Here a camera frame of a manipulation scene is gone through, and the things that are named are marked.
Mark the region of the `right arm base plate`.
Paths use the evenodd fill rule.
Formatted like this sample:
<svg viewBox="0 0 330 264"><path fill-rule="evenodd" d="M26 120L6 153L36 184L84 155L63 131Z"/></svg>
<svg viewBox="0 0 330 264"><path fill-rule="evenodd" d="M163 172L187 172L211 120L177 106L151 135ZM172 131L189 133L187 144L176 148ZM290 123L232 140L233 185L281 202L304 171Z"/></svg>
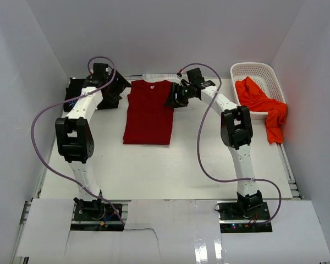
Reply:
<svg viewBox="0 0 330 264"><path fill-rule="evenodd" d="M219 214L222 234L273 232L272 225L264 223L270 219L266 202L249 212L243 212L237 202L219 202L214 210Z"/></svg>

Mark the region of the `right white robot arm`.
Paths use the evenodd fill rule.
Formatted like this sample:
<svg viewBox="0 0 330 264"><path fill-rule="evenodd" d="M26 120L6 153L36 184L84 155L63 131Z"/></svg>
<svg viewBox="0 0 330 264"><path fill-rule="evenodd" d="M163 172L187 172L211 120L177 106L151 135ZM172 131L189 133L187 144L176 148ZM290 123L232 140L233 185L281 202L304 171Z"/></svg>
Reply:
<svg viewBox="0 0 330 264"><path fill-rule="evenodd" d="M253 136L250 111L247 106L239 106L219 92L220 86L211 80L205 80L201 70L195 68L186 72L188 79L173 82L165 106L182 108L191 98L198 98L208 105L202 117L197 134L196 152L200 168L211 180L218 183L237 183L237 212L243 219L250 219L262 206L262 194L255 182L252 168L250 145ZM236 178L219 180L209 175L201 162L200 137L205 118L209 110L214 110L221 118L220 136L228 148L234 163Z"/></svg>

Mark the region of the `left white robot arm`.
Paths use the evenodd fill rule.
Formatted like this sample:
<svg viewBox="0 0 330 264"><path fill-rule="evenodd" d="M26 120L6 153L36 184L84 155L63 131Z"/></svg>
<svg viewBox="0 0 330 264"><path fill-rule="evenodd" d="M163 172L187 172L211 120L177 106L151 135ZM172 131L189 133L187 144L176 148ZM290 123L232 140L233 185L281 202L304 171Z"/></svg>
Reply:
<svg viewBox="0 0 330 264"><path fill-rule="evenodd" d="M58 152L79 182L79 197L74 201L80 213L93 220L104 219L107 207L101 201L102 191L96 183L90 162L95 143L89 122L97 109L117 108L120 94L130 86L108 64L94 63L86 79L70 79L63 105L67 115L55 121Z"/></svg>

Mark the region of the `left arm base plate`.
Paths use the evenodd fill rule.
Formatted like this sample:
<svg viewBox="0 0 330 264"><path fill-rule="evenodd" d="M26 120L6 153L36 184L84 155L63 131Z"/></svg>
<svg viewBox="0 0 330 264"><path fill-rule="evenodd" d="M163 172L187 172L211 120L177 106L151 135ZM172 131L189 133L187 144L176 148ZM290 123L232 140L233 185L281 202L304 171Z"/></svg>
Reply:
<svg viewBox="0 0 330 264"><path fill-rule="evenodd" d="M85 201L75 197L74 203L70 230L102 232L122 232L124 230L124 225L116 214L117 211L122 216L123 205L121 203L114 203L115 209L100 199Z"/></svg>

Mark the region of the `red t shirt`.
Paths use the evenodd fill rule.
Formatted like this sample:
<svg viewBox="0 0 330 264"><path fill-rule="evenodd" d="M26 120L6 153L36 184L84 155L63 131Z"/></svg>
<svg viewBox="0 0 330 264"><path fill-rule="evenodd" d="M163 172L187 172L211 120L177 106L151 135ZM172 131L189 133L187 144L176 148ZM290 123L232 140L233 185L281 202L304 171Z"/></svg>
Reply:
<svg viewBox="0 0 330 264"><path fill-rule="evenodd" d="M166 106L165 102L171 86L172 83L168 80L131 82L123 144L170 144L174 109Z"/></svg>

